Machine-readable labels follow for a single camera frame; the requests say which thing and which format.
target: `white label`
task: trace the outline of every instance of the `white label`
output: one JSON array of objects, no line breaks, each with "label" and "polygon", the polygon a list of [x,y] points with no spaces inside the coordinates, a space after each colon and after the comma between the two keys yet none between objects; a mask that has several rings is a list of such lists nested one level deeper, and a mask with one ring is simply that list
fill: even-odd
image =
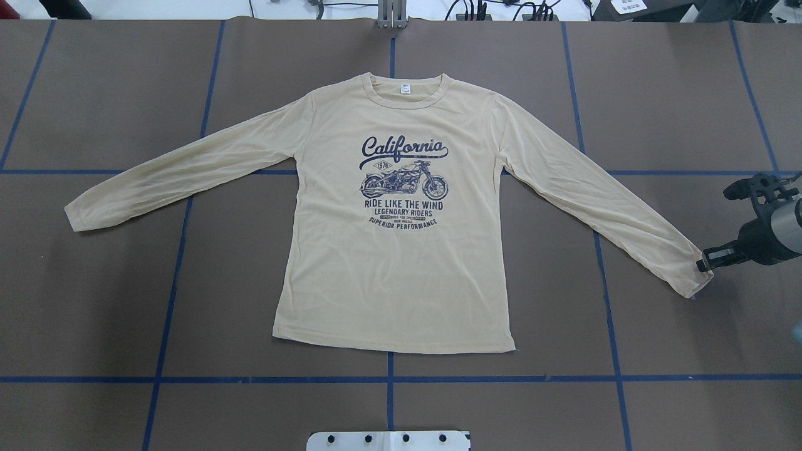
[{"label": "white label", "polygon": [[610,0],[610,2],[613,3],[613,7],[619,14],[629,14],[646,9],[643,0]]}]

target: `motorcycle wheel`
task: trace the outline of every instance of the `motorcycle wheel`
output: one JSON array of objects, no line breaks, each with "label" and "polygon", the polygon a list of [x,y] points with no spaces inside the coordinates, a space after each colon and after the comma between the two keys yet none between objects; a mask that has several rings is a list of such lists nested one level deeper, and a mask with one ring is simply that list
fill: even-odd
[{"label": "motorcycle wheel", "polygon": [[374,197],[379,197],[379,196],[382,195],[381,193],[374,192],[372,194],[368,194],[368,193],[365,192],[365,189],[381,188],[381,187],[382,187],[382,178],[381,177],[379,177],[379,176],[368,176],[365,179],[365,183],[362,184],[362,189],[361,189],[362,195],[364,197],[367,197],[368,199],[372,199]]},{"label": "motorcycle wheel", "polygon": [[423,185],[423,194],[433,201],[439,201],[448,194],[448,184],[441,176],[432,176]]}]

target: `black device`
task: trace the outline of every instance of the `black device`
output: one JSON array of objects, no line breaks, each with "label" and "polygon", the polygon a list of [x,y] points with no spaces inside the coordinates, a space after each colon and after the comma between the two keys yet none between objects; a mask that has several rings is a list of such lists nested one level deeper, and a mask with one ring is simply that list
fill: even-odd
[{"label": "black device", "polygon": [[65,18],[65,19],[90,19],[92,14],[89,14],[86,8],[83,7],[79,0],[39,0],[42,6],[52,18]]},{"label": "black device", "polygon": [[704,258],[696,262],[699,270],[749,260],[775,265],[802,255],[802,199],[797,188],[786,188],[800,176],[802,173],[790,178],[757,173],[726,187],[724,197],[731,201],[748,197],[757,218],[741,227],[737,240],[705,249]]}]

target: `shirt sleeve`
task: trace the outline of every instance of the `shirt sleeve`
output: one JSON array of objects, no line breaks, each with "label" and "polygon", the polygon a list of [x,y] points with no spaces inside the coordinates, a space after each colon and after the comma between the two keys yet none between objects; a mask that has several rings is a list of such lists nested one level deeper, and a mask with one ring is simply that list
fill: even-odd
[{"label": "shirt sleeve", "polygon": [[665,218],[520,105],[499,95],[492,108],[498,158],[515,178],[622,248],[690,298],[713,278],[701,251]]},{"label": "shirt sleeve", "polygon": [[116,226],[294,156],[311,131],[311,93],[114,176],[64,207],[72,229]]}]

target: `shirt hem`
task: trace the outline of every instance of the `shirt hem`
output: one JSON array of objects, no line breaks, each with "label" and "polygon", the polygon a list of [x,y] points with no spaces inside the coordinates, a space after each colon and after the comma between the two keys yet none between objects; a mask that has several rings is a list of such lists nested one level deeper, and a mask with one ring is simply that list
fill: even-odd
[{"label": "shirt hem", "polygon": [[318,346],[349,347],[368,351],[390,351],[407,354],[491,354],[515,351],[515,343],[512,339],[506,339],[503,343],[384,343],[362,341],[320,332],[300,331],[291,326],[281,325],[273,326],[273,336],[279,339],[291,339]]}]

